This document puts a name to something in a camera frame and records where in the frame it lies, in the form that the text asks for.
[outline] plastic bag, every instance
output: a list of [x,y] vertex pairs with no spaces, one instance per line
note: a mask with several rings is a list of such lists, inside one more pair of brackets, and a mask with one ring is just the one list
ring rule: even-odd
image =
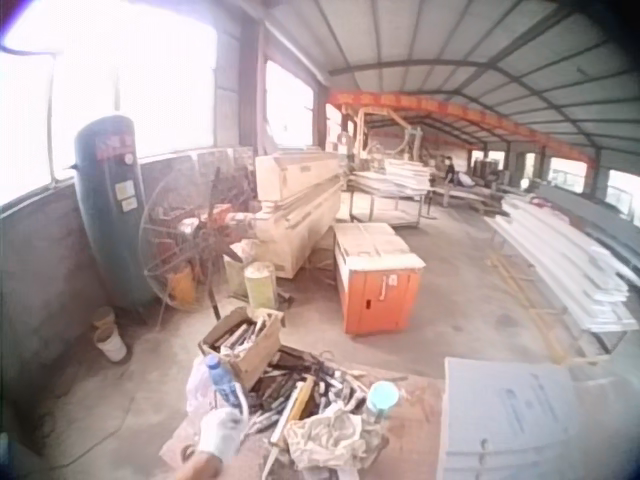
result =
[[215,395],[209,371],[204,363],[204,357],[193,361],[191,374],[187,380],[187,413],[191,414],[198,405]]

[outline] sticker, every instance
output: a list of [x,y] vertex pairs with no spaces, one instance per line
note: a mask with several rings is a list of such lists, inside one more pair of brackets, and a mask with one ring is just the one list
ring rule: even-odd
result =
[[133,185],[133,180],[116,183],[116,198],[118,200],[124,200],[125,198],[133,197],[135,194],[136,187]]
[[123,212],[128,212],[129,210],[133,210],[138,208],[138,200],[136,199],[136,197],[131,197],[131,198],[127,198],[126,200],[122,201],[122,211]]

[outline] cardboard box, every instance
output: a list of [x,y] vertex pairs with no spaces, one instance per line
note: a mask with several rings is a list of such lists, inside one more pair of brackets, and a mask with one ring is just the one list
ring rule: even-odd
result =
[[257,323],[260,318],[267,319],[267,326],[249,349],[239,358],[225,360],[233,371],[236,380],[249,391],[262,375],[265,368],[280,348],[280,330],[284,313],[266,308],[250,312],[247,307],[238,307],[220,319],[198,344],[203,355],[220,351],[222,343],[239,326],[245,323]]

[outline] hand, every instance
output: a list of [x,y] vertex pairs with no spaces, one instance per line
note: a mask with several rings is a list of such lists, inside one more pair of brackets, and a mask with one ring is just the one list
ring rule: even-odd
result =
[[247,422],[233,408],[211,410],[200,423],[198,450],[215,455],[222,463],[233,457],[247,429]]

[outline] concrete floor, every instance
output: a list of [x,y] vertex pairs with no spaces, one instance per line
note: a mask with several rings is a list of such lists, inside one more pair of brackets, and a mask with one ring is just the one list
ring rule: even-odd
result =
[[[407,331],[344,335],[331,274],[302,270],[294,281],[281,283],[295,297],[282,341],[315,353],[329,351],[337,361],[435,378],[444,378],[447,356],[548,361],[527,312],[486,263],[486,223],[466,207],[433,210],[436,220],[399,231],[427,263]],[[224,314],[236,305],[225,300],[221,310]],[[88,335],[80,339],[41,408],[40,434],[48,459],[60,467],[55,470],[60,478],[171,478],[158,452],[185,417],[185,384],[198,355],[196,344],[213,322],[209,311],[173,312],[160,332],[123,326],[133,347],[126,365],[109,364]],[[638,352],[640,339],[634,335],[614,359],[620,360],[608,367],[631,375],[624,385],[633,395],[639,385],[633,368]],[[605,388],[603,401],[608,401],[609,382]],[[591,408],[599,411],[602,401]]]

